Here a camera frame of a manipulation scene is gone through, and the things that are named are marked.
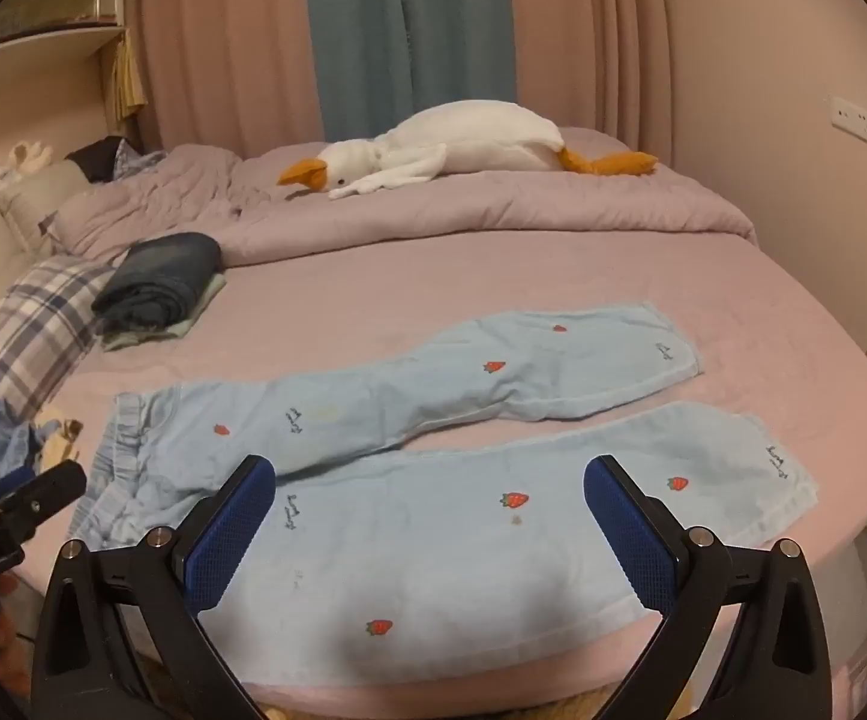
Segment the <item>pink quilted duvet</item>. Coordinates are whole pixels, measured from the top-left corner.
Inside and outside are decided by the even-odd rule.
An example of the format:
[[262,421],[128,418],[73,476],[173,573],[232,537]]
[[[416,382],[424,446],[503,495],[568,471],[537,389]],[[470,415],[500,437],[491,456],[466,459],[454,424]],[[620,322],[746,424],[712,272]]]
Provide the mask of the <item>pink quilted duvet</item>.
[[650,176],[477,172],[348,199],[280,187],[277,174],[316,143],[243,160],[228,149],[181,145],[122,181],[95,184],[46,222],[64,254],[110,260],[147,239],[202,232],[228,266],[458,232],[719,232],[755,238],[742,211],[666,166]]

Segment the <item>plaid pillow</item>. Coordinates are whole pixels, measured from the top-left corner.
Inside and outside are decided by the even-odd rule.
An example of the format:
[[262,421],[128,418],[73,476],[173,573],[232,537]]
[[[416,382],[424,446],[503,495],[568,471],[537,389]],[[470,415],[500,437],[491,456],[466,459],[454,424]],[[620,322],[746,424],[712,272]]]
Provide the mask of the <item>plaid pillow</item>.
[[95,343],[92,304],[106,263],[58,255],[36,263],[0,299],[0,398],[29,419]]

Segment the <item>pink curtain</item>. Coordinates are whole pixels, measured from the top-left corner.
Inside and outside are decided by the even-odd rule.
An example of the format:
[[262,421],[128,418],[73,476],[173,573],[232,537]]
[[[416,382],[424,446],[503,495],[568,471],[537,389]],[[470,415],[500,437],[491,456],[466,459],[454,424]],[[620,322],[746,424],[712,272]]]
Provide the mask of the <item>pink curtain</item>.
[[[516,98],[557,124],[673,153],[664,0],[511,0]],[[243,156],[328,142],[308,0],[125,0],[147,145]]]

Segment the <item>white goose plush toy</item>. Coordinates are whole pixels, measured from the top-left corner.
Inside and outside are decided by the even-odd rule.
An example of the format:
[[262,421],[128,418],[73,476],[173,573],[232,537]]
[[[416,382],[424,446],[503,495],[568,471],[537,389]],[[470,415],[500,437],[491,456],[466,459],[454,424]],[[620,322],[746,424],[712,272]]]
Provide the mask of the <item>white goose plush toy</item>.
[[565,171],[582,176],[648,176],[658,158],[621,151],[590,160],[560,127],[516,103],[464,99],[420,110],[374,138],[353,138],[287,167],[278,182],[331,199],[424,184],[440,176],[492,171]]

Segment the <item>light blue strawberry pants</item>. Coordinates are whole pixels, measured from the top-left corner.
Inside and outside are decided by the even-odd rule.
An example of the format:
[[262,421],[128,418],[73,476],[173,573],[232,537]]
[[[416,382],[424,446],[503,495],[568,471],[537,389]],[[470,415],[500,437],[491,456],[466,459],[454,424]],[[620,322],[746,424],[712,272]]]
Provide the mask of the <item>light blue strawberry pants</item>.
[[784,532],[814,479],[755,419],[674,401],[695,348],[645,304],[506,312],[399,358],[114,401],[70,531],[93,550],[178,525],[248,455],[277,500],[205,626],[257,689],[467,676],[643,613],[583,499],[612,455],[680,522]]

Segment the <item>folded light green garment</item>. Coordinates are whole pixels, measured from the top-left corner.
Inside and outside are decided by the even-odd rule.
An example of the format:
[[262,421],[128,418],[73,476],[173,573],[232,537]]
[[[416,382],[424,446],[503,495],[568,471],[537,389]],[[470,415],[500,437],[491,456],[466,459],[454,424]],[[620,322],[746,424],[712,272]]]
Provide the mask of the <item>folded light green garment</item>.
[[124,330],[124,332],[104,333],[100,341],[101,349],[103,351],[119,351],[120,349],[139,346],[139,344],[160,343],[160,341],[179,340],[186,337],[189,330],[196,325],[200,316],[207,310],[210,302],[225,286],[227,286],[227,277],[223,273],[215,273],[197,304],[194,305],[193,312],[186,319],[168,325],[161,330]]

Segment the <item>teal curtain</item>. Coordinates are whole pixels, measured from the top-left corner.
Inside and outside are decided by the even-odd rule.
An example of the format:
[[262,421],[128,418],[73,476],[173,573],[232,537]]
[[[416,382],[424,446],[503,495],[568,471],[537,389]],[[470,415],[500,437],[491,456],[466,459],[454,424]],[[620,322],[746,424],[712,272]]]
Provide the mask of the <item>teal curtain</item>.
[[329,142],[459,99],[516,98],[511,0],[308,0],[308,20]]

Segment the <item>small plush toys on headboard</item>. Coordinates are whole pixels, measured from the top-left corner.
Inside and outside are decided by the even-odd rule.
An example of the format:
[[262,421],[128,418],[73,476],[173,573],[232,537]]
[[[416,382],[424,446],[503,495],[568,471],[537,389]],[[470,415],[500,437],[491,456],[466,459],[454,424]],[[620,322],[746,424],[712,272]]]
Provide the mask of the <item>small plush toys on headboard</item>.
[[0,165],[0,195],[7,187],[43,171],[54,161],[54,148],[43,142],[17,143]]

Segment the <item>pink bed sheet mattress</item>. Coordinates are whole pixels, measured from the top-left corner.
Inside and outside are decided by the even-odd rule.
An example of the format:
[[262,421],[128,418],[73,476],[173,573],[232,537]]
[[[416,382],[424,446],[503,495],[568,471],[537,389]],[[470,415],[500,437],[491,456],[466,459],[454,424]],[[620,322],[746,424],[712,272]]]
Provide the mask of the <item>pink bed sheet mattress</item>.
[[583,500],[609,454],[685,523],[822,561],[867,520],[867,358],[733,234],[471,232],[235,268],[179,340],[56,403],[93,486],[44,527],[137,541],[243,457],[280,488],[205,617],[267,704],[513,709],[609,683],[651,622]]

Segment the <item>folded dark denim jeans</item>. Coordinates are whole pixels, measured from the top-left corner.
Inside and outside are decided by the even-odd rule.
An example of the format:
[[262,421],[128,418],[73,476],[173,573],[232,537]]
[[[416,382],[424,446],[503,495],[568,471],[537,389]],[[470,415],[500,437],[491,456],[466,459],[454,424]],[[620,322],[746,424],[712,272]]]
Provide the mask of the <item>folded dark denim jeans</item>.
[[93,301],[93,314],[103,333],[165,330],[193,315],[220,270],[220,245],[200,232],[139,242]]

